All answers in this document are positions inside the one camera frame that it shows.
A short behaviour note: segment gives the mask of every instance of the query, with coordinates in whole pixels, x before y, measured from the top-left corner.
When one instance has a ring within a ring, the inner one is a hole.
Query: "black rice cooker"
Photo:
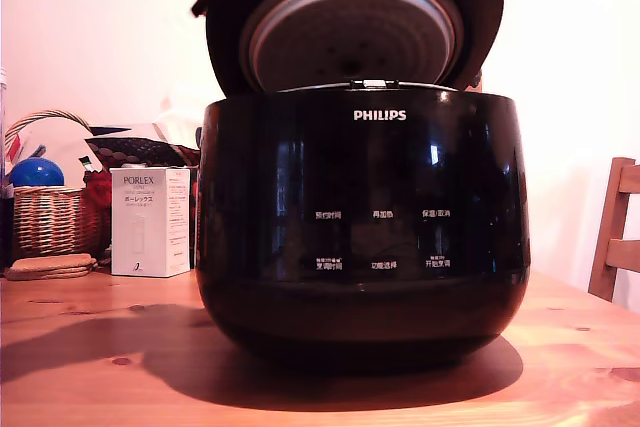
[[[502,0],[200,0],[227,99],[202,132],[196,271],[217,325],[297,369],[455,361],[529,276],[514,102],[465,91]]]

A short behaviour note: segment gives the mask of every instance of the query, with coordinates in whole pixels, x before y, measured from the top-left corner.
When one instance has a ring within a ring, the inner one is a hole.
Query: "inner lid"
[[[265,0],[245,25],[245,76],[267,92],[351,79],[437,83],[463,41],[451,0]]]

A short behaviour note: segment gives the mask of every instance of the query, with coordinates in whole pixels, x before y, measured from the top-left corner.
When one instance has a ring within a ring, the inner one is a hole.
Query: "philips logo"
[[[354,110],[353,120],[407,120],[406,110]]]

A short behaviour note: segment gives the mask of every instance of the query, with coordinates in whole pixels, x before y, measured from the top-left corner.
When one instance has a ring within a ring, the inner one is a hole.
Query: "white box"
[[[189,263],[187,169],[111,169],[111,273],[172,277]]]

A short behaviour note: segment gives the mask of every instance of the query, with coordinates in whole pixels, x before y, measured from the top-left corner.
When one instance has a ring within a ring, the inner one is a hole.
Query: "button label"
[[[394,270],[398,268],[398,262],[371,262],[371,268],[373,270]]]
[[[393,212],[391,210],[374,210],[374,219],[393,219]]]
[[[425,267],[427,268],[451,267],[451,261],[445,259],[443,255],[432,255],[430,259],[425,262]]]
[[[342,270],[342,258],[318,258],[316,259],[316,270]]]
[[[423,210],[422,218],[435,218],[435,217],[451,217],[450,210]]]
[[[342,219],[342,212],[316,212],[316,220]]]

